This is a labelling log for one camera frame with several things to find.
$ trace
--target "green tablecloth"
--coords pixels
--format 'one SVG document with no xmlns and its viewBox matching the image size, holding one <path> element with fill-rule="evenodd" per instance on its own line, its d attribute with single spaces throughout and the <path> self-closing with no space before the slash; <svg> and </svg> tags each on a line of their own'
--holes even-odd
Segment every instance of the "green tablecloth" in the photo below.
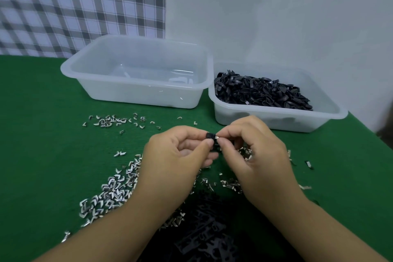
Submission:
<svg viewBox="0 0 393 262">
<path fill-rule="evenodd" d="M 0 56 L 1 261 L 28 261 L 58 244 L 65 230 L 76 232 L 83 223 L 79 201 L 97 194 L 114 169 L 141 153 L 157 133 L 149 123 L 143 130 L 129 123 L 104 129 L 89 121 L 84 128 L 89 115 L 130 118 L 137 112 L 162 130 L 194 121 L 210 132 L 222 128 L 207 91 L 192 110 L 96 101 L 77 80 L 61 74 L 63 61 Z M 292 150 L 299 184 L 312 186 L 306 195 L 393 260 L 393 151 L 352 115 L 312 133 L 275 134 Z M 114 158 L 118 150 L 128 154 Z M 231 176 L 219 159 L 204 170 L 204 177 L 218 182 L 218 172 Z M 293 260 L 296 252 L 243 196 L 219 186 L 215 191 L 234 197 L 237 209 L 230 231 L 248 244 L 247 253 Z"/>
</svg>

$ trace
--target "white plastic tub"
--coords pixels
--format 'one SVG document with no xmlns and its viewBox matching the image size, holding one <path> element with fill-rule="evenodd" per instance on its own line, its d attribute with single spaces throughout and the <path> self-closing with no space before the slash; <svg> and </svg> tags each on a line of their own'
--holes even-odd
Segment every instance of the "white plastic tub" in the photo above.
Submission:
<svg viewBox="0 0 393 262">
<path fill-rule="evenodd" d="M 201 46 L 125 35 L 97 38 L 61 72 L 96 100 L 188 109 L 214 77 L 213 59 Z"/>
<path fill-rule="evenodd" d="M 214 84 L 209 86 L 209 97 L 214 102 L 216 120 L 220 124 L 230 124 L 234 120 L 248 115 L 256 115 L 269 128 L 285 131 L 311 132 L 330 119 L 343 119 L 348 111 L 337 105 L 322 90 L 306 71 L 275 65 L 256 65 L 233 62 L 214 62 L 214 75 L 219 72 L 233 70 L 241 76 L 267 77 L 279 79 L 285 84 L 293 84 L 300 88 L 302 95 L 307 97 L 313 111 L 286 109 L 276 107 L 236 105 L 220 101 L 214 92 Z"/>
</svg>

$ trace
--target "checkered cloth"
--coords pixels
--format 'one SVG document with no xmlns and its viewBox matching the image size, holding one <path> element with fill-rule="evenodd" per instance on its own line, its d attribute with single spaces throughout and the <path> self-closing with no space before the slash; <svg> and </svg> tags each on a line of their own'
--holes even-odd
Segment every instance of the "checkered cloth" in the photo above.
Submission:
<svg viewBox="0 0 393 262">
<path fill-rule="evenodd" d="M 0 0 L 0 54 L 70 57 L 105 34 L 164 37 L 165 0 Z"/>
</svg>

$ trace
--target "person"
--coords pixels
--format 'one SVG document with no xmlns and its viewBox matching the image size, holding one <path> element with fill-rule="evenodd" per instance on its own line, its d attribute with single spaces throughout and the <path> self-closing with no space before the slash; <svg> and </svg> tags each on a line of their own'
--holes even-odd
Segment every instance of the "person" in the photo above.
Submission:
<svg viewBox="0 0 393 262">
<path fill-rule="evenodd" d="M 35 261 L 136 261 L 155 231 L 186 199 L 199 169 L 218 157 L 210 152 L 213 140 L 205 139 L 206 133 L 176 126 L 152 136 L 130 199 Z M 217 136 L 246 198 L 305 261 L 387 261 L 304 196 L 285 144 L 257 117 L 238 119 Z M 253 153 L 249 161 L 236 150 L 244 142 Z"/>
</svg>

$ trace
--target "person's right hand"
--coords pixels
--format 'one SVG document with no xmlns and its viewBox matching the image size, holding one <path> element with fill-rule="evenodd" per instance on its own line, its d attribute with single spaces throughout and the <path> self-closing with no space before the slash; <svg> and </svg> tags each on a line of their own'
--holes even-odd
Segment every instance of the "person's right hand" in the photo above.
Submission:
<svg viewBox="0 0 393 262">
<path fill-rule="evenodd" d="M 238 119 L 216 135 L 244 195 L 267 217 L 307 200 L 293 174 L 285 144 L 259 118 Z M 236 150 L 244 142 L 252 150 L 248 161 Z"/>
</svg>

